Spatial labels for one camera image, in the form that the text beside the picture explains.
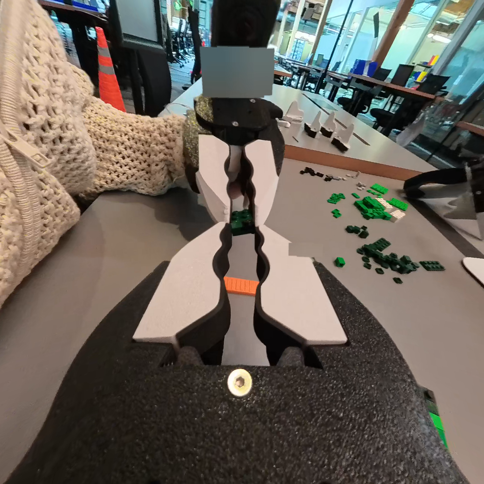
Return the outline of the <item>monitor on black stand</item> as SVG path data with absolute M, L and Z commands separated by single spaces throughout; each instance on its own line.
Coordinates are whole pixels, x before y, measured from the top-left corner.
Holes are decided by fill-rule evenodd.
M 160 1 L 110 1 L 113 46 L 129 75 L 136 114 L 152 118 L 171 100 Z

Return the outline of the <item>pile of bright green lego pieces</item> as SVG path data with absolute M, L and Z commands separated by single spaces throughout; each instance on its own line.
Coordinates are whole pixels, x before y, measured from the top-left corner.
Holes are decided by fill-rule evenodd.
M 365 185 L 357 185 L 356 189 L 364 193 L 360 195 L 353 192 L 349 198 L 353 206 L 365 220 L 384 220 L 396 223 L 403 219 L 408 210 L 408 203 L 398 198 L 384 199 L 388 189 L 382 185 L 374 184 L 369 189 Z

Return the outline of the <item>orange brick separator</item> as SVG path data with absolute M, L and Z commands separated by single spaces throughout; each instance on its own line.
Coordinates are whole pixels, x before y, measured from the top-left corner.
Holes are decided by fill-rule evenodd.
M 259 285 L 258 281 L 228 276 L 224 277 L 224 282 L 227 293 L 252 297 L 255 297 Z

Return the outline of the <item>dark green lego brick stack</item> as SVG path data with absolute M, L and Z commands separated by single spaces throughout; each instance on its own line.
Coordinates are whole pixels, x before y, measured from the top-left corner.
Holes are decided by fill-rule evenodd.
M 235 236 L 254 234 L 255 222 L 250 209 L 235 210 L 231 213 L 231 233 Z

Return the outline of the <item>white round-cornered base plate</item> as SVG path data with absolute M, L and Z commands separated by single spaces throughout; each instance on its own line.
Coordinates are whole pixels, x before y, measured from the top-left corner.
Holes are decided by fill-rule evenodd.
M 483 286 L 483 258 L 464 257 L 461 263 L 467 273 L 471 275 L 481 286 Z

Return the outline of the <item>green pixel lego cube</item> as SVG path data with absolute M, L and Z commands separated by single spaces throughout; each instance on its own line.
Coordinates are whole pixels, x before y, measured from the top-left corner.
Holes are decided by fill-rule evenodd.
M 437 405 L 437 401 L 434 395 L 434 392 L 432 390 L 427 389 L 426 387 L 421 387 L 420 388 L 422 391 L 422 394 L 424 396 L 425 402 L 427 409 L 429 411 L 430 417 L 433 421 L 433 424 L 439 434 L 440 440 L 444 444 L 444 446 L 449 449 L 448 444 L 447 444 L 447 439 L 446 439 L 446 434 L 444 430 L 444 426 L 439 414 L 439 408 Z

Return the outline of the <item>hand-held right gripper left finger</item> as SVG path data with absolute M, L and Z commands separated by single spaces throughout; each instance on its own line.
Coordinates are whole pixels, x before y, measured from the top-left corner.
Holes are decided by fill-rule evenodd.
M 175 348 L 212 348 L 222 341 L 230 325 L 224 276 L 231 246 L 231 226 L 219 222 L 178 251 L 133 339 Z

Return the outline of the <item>small black lego pieces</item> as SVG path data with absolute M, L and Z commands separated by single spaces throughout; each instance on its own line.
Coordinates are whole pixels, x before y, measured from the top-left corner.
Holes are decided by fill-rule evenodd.
M 304 169 L 300 170 L 299 171 L 299 174 L 301 174 L 301 175 L 309 175 L 311 177 L 317 177 L 317 178 L 322 179 L 325 182 L 331 182 L 333 180 L 335 180 L 335 181 L 341 180 L 341 178 L 339 178 L 339 177 L 332 176 L 332 175 L 328 175 L 328 174 L 324 174 L 322 172 L 319 172 L 317 170 L 314 170 L 313 168 L 311 168 L 309 166 L 306 166 Z

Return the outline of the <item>cream knit sweater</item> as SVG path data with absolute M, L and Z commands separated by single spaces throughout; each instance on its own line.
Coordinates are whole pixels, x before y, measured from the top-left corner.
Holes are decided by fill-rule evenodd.
M 37 1 L 1 1 L 1 306 L 79 221 L 93 91 Z

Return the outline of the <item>orange traffic cone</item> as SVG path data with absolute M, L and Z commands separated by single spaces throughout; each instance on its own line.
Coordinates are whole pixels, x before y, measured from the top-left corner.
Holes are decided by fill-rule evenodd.
M 98 87 L 100 99 L 115 109 L 126 112 L 104 30 L 95 27 L 98 52 Z

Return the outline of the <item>person's left forearm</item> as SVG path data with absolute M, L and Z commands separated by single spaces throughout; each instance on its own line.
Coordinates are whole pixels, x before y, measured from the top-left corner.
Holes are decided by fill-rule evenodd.
M 108 191 L 160 196 L 174 187 L 190 188 L 185 174 L 186 117 L 125 113 L 94 97 L 83 118 L 96 167 L 94 180 L 80 194 L 82 200 L 93 201 Z

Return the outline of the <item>scattered dark green lego pieces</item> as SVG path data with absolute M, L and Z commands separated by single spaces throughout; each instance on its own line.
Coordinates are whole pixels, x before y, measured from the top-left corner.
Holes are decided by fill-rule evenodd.
M 391 242 L 384 237 L 378 238 L 376 241 L 367 241 L 370 235 L 366 225 L 349 224 L 345 227 L 338 225 L 327 231 L 327 234 L 338 236 L 340 232 L 353 234 L 363 241 L 360 247 L 356 248 L 356 253 L 360 257 L 360 262 L 367 270 L 374 270 L 377 274 L 383 275 L 385 271 L 391 270 L 396 273 L 392 280 L 401 285 L 402 276 L 416 272 L 423 268 L 426 271 L 444 271 L 445 267 L 436 260 L 422 260 L 416 262 L 408 255 L 399 256 L 395 252 L 386 253 L 385 250 L 391 246 Z

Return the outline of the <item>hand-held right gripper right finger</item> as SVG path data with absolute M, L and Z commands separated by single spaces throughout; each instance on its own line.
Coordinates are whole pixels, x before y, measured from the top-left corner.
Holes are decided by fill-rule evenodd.
M 261 270 L 254 323 L 303 347 L 344 345 L 348 337 L 312 259 L 290 255 L 289 240 L 265 225 L 256 235 Z

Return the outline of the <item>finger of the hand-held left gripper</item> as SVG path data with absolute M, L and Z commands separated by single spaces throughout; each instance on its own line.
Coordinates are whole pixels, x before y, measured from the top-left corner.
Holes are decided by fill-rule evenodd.
M 245 146 L 245 159 L 250 167 L 247 197 L 255 226 L 265 224 L 272 209 L 279 182 L 271 142 L 255 140 Z
M 233 200 L 243 196 L 238 180 L 241 152 L 220 139 L 198 140 L 197 187 L 215 222 L 229 223 Z

